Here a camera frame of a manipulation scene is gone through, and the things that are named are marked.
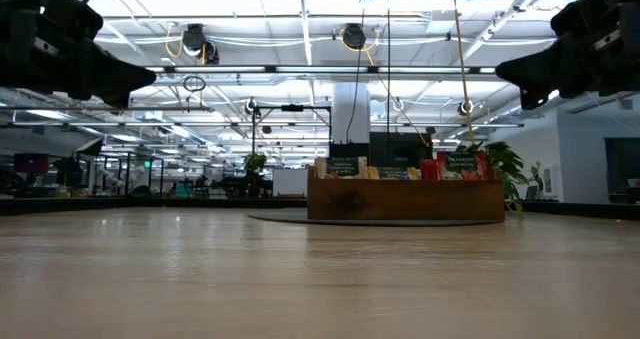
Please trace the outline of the green room plant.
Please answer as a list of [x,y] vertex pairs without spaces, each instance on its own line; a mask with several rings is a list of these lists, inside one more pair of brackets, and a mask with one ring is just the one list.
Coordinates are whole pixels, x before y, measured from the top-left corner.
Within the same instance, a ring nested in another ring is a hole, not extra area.
[[245,156],[245,181],[251,198],[259,198],[264,192],[264,176],[261,174],[267,162],[263,153],[250,153]]

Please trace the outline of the black background rig frame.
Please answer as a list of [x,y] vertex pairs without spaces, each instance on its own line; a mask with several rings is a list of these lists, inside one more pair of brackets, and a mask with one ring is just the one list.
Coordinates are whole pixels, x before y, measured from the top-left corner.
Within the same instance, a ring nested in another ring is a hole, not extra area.
[[[310,112],[310,121],[278,119],[269,121],[272,112],[294,115]],[[258,105],[251,114],[251,152],[267,156],[264,169],[271,173],[271,195],[275,198],[305,199],[307,197],[308,167],[327,150],[332,142],[332,115],[329,106],[301,104]]]

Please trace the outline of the black computer case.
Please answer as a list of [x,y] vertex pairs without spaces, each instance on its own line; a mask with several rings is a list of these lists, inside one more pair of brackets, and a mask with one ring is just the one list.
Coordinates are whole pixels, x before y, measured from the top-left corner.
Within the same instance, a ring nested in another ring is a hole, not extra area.
[[430,133],[370,134],[369,165],[374,167],[414,167],[433,158],[433,141]]

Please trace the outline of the black computer monitor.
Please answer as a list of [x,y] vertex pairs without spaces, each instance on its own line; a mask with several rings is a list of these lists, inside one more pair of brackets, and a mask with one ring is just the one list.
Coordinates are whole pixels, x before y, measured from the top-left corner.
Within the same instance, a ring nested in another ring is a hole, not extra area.
[[49,155],[15,153],[13,167],[16,173],[46,174],[49,171]]

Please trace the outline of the wooden three-compartment tray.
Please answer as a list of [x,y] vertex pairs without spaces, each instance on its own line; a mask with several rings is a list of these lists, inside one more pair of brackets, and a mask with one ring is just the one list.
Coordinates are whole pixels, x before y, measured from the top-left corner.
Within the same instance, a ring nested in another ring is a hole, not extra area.
[[307,212],[342,222],[502,222],[505,204],[500,181],[321,179],[311,167]]

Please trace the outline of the red strawberry tea packet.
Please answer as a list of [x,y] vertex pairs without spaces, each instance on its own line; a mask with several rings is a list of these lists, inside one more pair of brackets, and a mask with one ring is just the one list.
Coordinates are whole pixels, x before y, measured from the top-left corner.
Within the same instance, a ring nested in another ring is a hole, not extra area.
[[444,152],[437,157],[441,180],[484,181],[488,179],[483,152]]
[[439,181],[442,179],[440,164],[437,159],[423,159],[420,161],[420,170],[423,180]]

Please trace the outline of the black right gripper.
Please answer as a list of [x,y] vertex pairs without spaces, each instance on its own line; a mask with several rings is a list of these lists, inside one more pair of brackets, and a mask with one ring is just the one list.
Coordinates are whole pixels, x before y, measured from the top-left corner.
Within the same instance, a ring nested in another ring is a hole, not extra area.
[[520,90],[520,107],[546,104],[550,92],[640,91],[640,0],[576,0],[551,20],[547,49],[502,62],[496,75]]

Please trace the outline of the green potted artificial plant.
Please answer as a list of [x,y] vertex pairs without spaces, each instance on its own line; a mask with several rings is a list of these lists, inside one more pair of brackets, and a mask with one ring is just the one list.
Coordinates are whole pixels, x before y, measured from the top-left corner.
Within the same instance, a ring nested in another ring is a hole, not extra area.
[[533,165],[530,168],[530,174],[526,175],[523,159],[504,141],[458,145],[455,153],[483,153],[486,158],[487,175],[492,175],[493,180],[502,182],[506,208],[518,215],[524,213],[523,199],[518,187],[535,184],[539,190],[544,189],[544,182],[540,175],[541,163],[537,162]]

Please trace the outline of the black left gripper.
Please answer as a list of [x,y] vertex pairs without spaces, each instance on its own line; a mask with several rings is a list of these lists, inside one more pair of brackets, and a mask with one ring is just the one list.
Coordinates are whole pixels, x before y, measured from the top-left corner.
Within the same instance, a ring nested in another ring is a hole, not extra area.
[[0,86],[61,91],[114,108],[156,74],[121,61],[94,43],[102,17],[89,0],[0,0]]

